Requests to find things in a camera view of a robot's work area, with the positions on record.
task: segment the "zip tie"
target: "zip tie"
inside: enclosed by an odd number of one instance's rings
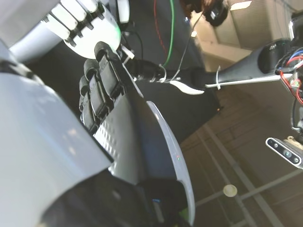
[[[218,70],[217,70],[217,73],[216,73],[216,85],[217,85],[218,90],[221,89],[221,86],[220,86],[219,80],[218,80],[218,76],[219,76],[219,71],[220,71],[220,69],[221,69],[221,66],[218,67]]]
[[[159,79],[159,82],[164,83],[164,81],[166,80],[166,69],[161,64],[159,64],[159,67],[164,70],[164,77]]]

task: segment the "camera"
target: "camera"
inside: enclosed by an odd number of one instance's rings
[[[282,141],[276,138],[268,138],[265,144],[293,166],[303,168],[303,150],[295,144],[288,140]]]

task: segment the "light fixture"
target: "light fixture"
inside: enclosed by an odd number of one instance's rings
[[[196,37],[197,36],[197,31],[192,31],[191,37]]]
[[[252,1],[237,2],[232,5],[231,10],[246,9],[248,6],[250,6],[251,2]]]

